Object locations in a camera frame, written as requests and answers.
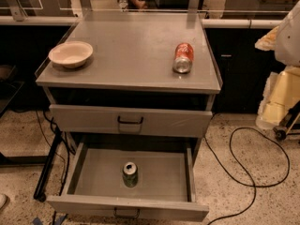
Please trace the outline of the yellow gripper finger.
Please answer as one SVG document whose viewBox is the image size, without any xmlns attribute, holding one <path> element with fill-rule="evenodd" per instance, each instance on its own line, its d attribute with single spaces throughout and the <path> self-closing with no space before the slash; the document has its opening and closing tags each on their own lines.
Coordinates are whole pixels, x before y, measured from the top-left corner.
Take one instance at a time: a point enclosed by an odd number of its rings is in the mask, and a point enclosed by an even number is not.
<svg viewBox="0 0 300 225">
<path fill-rule="evenodd" d="M 278 26 L 259 38 L 255 43 L 255 48 L 261 51 L 273 51 L 276 46 Z"/>
<path fill-rule="evenodd" d="M 256 126 L 272 129 L 280 124 L 289 109 L 300 100 L 300 67 L 286 67 L 280 73 L 272 72 L 262 95 Z"/>
</svg>

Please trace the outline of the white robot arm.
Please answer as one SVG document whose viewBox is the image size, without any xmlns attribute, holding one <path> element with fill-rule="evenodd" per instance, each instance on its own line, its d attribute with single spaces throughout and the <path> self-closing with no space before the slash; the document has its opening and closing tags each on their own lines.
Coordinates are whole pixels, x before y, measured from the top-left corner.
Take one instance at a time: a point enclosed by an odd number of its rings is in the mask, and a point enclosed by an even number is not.
<svg viewBox="0 0 300 225">
<path fill-rule="evenodd" d="M 300 100 L 300 2 L 279 26 L 257 40 L 255 48 L 274 51 L 276 60 L 285 66 L 267 79 L 256 118 L 257 127 L 272 129 Z"/>
</svg>

